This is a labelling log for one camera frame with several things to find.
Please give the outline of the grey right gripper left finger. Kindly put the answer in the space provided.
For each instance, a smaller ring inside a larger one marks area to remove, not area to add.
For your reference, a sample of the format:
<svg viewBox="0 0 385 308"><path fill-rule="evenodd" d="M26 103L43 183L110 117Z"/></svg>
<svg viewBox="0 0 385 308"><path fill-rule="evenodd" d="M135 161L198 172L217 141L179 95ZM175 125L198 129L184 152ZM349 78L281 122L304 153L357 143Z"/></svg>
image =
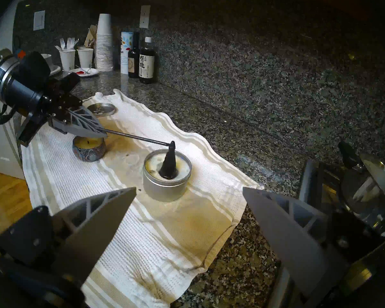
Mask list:
<svg viewBox="0 0 385 308"><path fill-rule="evenodd" d="M59 243L51 270L84 283L118 230L132 201L135 187L83 198L52 216Z"/></svg>

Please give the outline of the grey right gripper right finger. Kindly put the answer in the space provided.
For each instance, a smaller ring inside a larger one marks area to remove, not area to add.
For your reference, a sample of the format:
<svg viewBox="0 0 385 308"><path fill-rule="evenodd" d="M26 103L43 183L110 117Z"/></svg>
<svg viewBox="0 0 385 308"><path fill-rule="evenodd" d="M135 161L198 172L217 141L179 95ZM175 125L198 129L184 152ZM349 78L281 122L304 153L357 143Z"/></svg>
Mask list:
<svg viewBox="0 0 385 308"><path fill-rule="evenodd" d="M307 298L324 298L349 266L327 239L327 215L298 199L265 190L243 187L243 196L300 292Z"/></svg>

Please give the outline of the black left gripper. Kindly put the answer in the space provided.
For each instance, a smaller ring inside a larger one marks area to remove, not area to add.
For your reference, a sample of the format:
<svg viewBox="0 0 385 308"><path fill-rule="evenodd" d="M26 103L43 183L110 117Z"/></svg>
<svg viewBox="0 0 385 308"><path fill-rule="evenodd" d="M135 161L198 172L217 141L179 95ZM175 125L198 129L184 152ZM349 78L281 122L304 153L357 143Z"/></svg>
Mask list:
<svg viewBox="0 0 385 308"><path fill-rule="evenodd" d="M4 88L2 124L17 112L26 118L16 134L18 144L27 147L47 122L53 129L80 137L106 137L107 133L94 114L71 94L80 77L70 73L60 80L51 78L44 89L33 91L11 78Z"/></svg>

